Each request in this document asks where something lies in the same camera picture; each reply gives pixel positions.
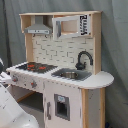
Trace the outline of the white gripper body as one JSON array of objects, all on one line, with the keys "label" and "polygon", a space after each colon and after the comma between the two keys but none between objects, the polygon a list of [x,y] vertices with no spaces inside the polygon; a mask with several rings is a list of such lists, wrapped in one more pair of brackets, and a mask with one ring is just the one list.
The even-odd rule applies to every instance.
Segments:
[{"label": "white gripper body", "polygon": [[10,84],[11,83],[11,77],[6,74],[5,72],[2,72],[0,74],[0,83],[5,85],[5,84]]}]

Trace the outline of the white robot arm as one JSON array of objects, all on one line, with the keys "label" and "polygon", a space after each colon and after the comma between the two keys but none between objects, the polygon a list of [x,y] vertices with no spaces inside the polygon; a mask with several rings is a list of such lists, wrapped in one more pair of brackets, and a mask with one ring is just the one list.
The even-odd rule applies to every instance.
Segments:
[{"label": "white robot arm", "polygon": [[39,128],[36,118],[26,113],[3,85],[8,79],[3,67],[0,58],[0,128]]}]

